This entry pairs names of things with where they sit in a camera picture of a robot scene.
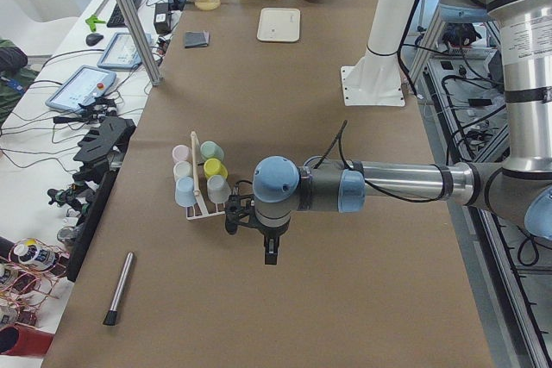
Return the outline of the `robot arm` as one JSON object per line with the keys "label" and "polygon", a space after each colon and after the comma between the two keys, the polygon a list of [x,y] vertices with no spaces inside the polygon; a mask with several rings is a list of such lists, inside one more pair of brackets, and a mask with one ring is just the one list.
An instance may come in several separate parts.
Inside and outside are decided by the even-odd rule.
{"label": "robot arm", "polygon": [[263,159],[253,177],[254,218],[265,261],[278,258],[291,213],[356,212],[368,195],[412,203],[453,199],[542,238],[551,235],[551,0],[441,0],[450,21],[499,24],[510,153],[500,163],[401,165]]}

